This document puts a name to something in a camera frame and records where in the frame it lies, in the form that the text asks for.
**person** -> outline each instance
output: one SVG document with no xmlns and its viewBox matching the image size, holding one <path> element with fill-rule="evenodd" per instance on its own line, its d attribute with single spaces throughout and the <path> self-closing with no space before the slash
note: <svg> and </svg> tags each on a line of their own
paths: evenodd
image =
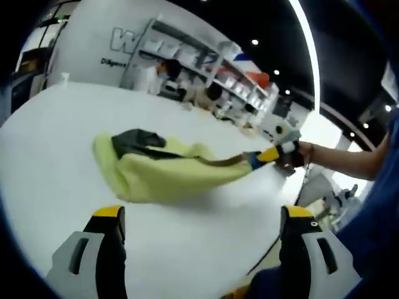
<svg viewBox="0 0 399 299">
<path fill-rule="evenodd" d="M 394 111 L 388 134 L 372 152 L 351 153 L 300 142 L 305 163 L 314 163 L 355 178 L 375 181 L 357 215 L 337 237 L 353 256 L 353 267 L 362 277 L 350 298 L 380 292 L 395 277 L 399 249 L 399 113 Z M 260 271 L 252 280 L 246 298 L 280 298 L 281 269 Z"/>
<path fill-rule="evenodd" d="M 196 107 L 213 111 L 216 109 L 216 103 L 221 98 L 222 92 L 221 86 L 216 83 L 212 83 L 208 88 L 190 87 L 182 102 L 191 102 Z"/>
<path fill-rule="evenodd" d="M 181 64 L 176 59 L 166 59 L 151 67 L 136 66 L 133 71 L 133 86 L 136 91 L 158 95 L 164 80 L 175 81 L 181 72 Z"/>
</svg>

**bracelet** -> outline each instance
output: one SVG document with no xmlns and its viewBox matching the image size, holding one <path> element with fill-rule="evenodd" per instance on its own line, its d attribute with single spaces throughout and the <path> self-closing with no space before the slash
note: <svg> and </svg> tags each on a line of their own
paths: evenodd
<svg viewBox="0 0 399 299">
<path fill-rule="evenodd" d="M 312 162 L 313 160 L 313 153 L 314 153 L 314 145 L 310 144 L 310 153 L 309 153 L 309 162 L 307 163 L 308 165 Z"/>
</svg>

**black cloth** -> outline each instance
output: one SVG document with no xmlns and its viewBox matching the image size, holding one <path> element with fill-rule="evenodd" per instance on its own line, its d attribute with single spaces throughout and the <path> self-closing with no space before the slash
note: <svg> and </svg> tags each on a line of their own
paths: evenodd
<svg viewBox="0 0 399 299">
<path fill-rule="evenodd" d="M 229 118 L 229 117 L 222 116 L 221 118 L 219 118 L 219 117 L 216 116 L 216 113 L 215 113 L 215 112 L 212 112 L 212 115 L 213 115 L 214 117 L 216 117 L 218 120 L 221 120 L 221 121 L 231 121 L 231 123 L 234 123 L 234 121 L 233 121 L 231 118 Z"/>
<path fill-rule="evenodd" d="M 141 129 L 132 129 L 113 136 L 112 146 L 118 159 L 122 158 L 125 154 L 140 154 L 155 160 L 184 158 L 178 154 L 147 148 L 146 146 L 164 148 L 166 140 L 154 132 Z"/>
</svg>

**floor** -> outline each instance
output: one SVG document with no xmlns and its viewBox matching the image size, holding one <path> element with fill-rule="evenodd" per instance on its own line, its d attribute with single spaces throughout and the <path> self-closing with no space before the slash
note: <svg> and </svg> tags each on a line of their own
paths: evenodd
<svg viewBox="0 0 399 299">
<path fill-rule="evenodd" d="M 323 202 L 321 200 L 315 201 L 313 204 L 309 205 L 307 209 L 311 211 L 313 215 L 317 215 L 323 209 Z M 280 259 L 279 259 L 280 248 L 281 248 L 281 241 L 279 240 L 272 247 L 268 255 L 262 260 L 262 262 L 249 275 L 246 275 L 243 279 L 241 279 L 237 287 L 240 288 L 245 285 L 249 285 L 251 283 L 251 280 L 254 278 L 255 274 L 257 274 L 259 271 L 280 265 Z"/>
<path fill-rule="evenodd" d="M 278 266 L 280 264 L 279 252 L 281 248 L 281 241 L 279 240 L 270 250 L 269 254 L 262 260 L 262 262 L 249 274 L 246 275 L 238 284 L 238 287 L 243 287 L 251 283 L 252 278 L 259 271 L 271 267 Z"/>
</svg>

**white container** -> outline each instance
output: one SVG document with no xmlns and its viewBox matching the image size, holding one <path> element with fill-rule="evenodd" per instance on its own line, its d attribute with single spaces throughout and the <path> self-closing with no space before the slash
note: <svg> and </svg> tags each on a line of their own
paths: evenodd
<svg viewBox="0 0 399 299">
<path fill-rule="evenodd" d="M 179 44 L 176 44 L 174 42 L 164 41 L 160 48 L 160 54 L 170 59 L 176 55 L 179 48 L 180 48 Z"/>
<path fill-rule="evenodd" d="M 160 39 L 147 39 L 144 43 L 144 50 L 149 52 L 158 52 L 162 46 L 163 40 Z"/>
<path fill-rule="evenodd" d="M 248 103 L 251 105 L 254 105 L 255 102 L 259 99 L 259 97 L 257 95 L 253 95 L 249 100 Z"/>
<path fill-rule="evenodd" d="M 233 61 L 238 54 L 242 53 L 240 46 L 230 40 L 220 42 L 218 49 L 223 53 L 223 57 L 228 61 Z"/>
<path fill-rule="evenodd" d="M 243 89 L 244 89 L 244 85 L 241 84 L 241 83 L 239 83 L 239 82 L 237 82 L 237 83 L 235 84 L 234 88 L 233 88 L 233 90 L 234 90 L 236 93 L 238 93 L 238 94 L 240 94 L 241 92 L 243 92 Z"/>
<path fill-rule="evenodd" d="M 182 45 L 177 52 L 176 59 L 185 65 L 194 65 L 198 52 L 190 46 Z"/>
<path fill-rule="evenodd" d="M 263 111 L 264 111 L 264 112 L 267 112 L 267 111 L 269 110 L 270 103 L 269 103 L 269 102 L 264 103 L 264 104 L 263 104 L 263 107 L 264 107 L 264 108 L 263 108 Z"/>
<path fill-rule="evenodd" d="M 218 73 L 218 80 L 222 82 L 227 88 L 231 88 L 235 83 L 236 79 L 229 76 L 229 73 Z"/>
<path fill-rule="evenodd" d="M 247 97 L 249 96 L 250 93 L 251 93 L 251 90 L 250 90 L 248 87 L 244 86 L 244 87 L 243 87 L 243 90 L 242 90 L 242 92 L 241 92 L 241 95 L 242 95 L 244 98 L 247 98 Z"/>
<path fill-rule="evenodd" d="M 265 88 L 265 92 L 269 94 L 268 99 L 274 101 L 279 96 L 279 87 L 273 82 Z"/>
</svg>

